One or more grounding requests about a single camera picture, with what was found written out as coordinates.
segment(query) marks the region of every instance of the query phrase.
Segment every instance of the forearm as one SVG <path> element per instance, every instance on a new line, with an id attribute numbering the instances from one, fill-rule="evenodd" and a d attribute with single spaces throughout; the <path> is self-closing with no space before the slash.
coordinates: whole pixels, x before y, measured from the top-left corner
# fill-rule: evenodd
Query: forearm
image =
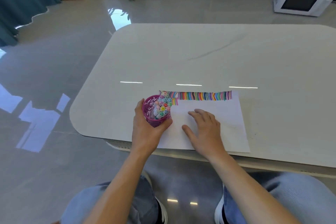
<path id="1" fill-rule="evenodd" d="M 300 224 L 228 154 L 210 160 L 248 224 Z"/>
<path id="2" fill-rule="evenodd" d="M 147 158 L 131 152 L 84 224 L 125 224 Z"/>

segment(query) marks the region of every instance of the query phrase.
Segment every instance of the purple pen holder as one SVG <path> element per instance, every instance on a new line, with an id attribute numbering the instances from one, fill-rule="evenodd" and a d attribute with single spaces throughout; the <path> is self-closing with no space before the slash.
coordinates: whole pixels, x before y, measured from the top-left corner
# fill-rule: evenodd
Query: purple pen holder
<path id="1" fill-rule="evenodd" d="M 156 120 L 151 119 L 151 111 L 155 101 L 159 99 L 160 95 L 153 95 L 147 98 L 142 105 L 142 113 L 145 116 L 147 122 L 154 128 L 162 124 L 166 119 L 170 119 L 170 112 L 163 118 Z"/>

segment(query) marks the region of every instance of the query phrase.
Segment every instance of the gray tile floor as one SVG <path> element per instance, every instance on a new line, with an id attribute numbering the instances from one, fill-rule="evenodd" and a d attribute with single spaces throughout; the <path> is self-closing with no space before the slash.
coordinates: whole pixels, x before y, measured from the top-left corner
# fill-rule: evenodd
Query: gray tile floor
<path id="1" fill-rule="evenodd" d="M 120 168 L 127 153 L 78 134 L 69 108 L 111 35 L 130 22 L 336 27 L 336 5 L 319 18 L 274 14 L 272 0 L 83 0 L 50 7 L 20 28 L 19 45 L 0 51 L 0 223 L 58 220 L 77 192 L 111 180 Z M 151 156 L 145 168 L 170 223 L 213 223 L 221 181 L 208 163 Z"/>

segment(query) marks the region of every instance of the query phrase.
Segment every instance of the person's left arm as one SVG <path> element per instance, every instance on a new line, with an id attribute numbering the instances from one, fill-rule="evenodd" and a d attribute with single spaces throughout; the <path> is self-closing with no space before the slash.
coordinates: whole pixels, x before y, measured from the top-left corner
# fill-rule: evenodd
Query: person's left arm
<path id="1" fill-rule="evenodd" d="M 132 148 L 118 174 L 93 207 L 84 224 L 125 224 L 145 162 L 157 148 L 162 133 L 172 124 L 167 119 L 153 128 L 142 113 L 144 99 L 138 102 L 133 119 Z"/>

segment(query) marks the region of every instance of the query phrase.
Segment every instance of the jeans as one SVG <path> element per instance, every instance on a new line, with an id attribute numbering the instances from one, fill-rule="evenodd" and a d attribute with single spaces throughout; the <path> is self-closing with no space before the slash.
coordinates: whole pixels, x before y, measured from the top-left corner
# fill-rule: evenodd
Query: jeans
<path id="1" fill-rule="evenodd" d="M 302 224 L 336 222 L 336 196 L 319 180 L 294 173 L 258 172 L 250 174 Z M 82 224 L 109 183 L 82 190 L 65 209 L 61 224 Z M 224 189 L 224 211 L 229 224 L 246 224 L 237 204 Z M 128 224 L 155 224 L 158 204 L 145 177 L 137 185 Z"/>

